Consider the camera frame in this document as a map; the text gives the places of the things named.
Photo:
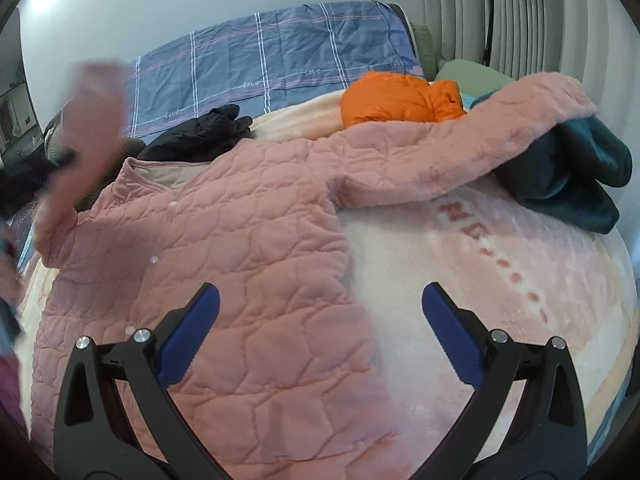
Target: pink quilted jacket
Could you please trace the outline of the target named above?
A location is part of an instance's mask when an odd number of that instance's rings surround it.
[[[407,478],[394,410],[370,364],[369,320],[340,284],[349,256],[335,208],[434,198],[595,111],[576,80],[538,74],[456,121],[244,140],[200,168],[127,159],[90,212],[70,213],[40,240],[46,265],[62,270],[33,361],[36,448],[50,460],[57,392],[78,336],[100,344],[123,340],[128,327],[153,328],[211,282],[220,316],[171,393],[229,473]],[[143,447],[157,453],[128,392],[125,405]]]

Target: blue bed sheet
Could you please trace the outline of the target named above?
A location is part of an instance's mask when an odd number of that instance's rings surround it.
[[[404,25],[387,5],[256,12],[137,58],[126,79],[127,135],[149,142],[227,103],[257,117],[347,88],[369,70],[422,75]]]

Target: orange puffer jacket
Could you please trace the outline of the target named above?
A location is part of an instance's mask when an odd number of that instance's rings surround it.
[[[465,115],[455,81],[429,84],[413,75],[367,72],[340,101],[345,128],[367,121],[439,123]]]

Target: blue gripper pad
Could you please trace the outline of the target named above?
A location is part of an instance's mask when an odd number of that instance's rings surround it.
[[[458,378],[477,390],[484,380],[482,350],[456,315],[456,307],[450,306],[449,301],[449,298],[443,297],[439,285],[430,283],[422,292],[422,312]]]
[[[156,377],[165,389],[182,380],[220,313],[220,293],[215,286],[203,286],[194,299],[159,352]]]

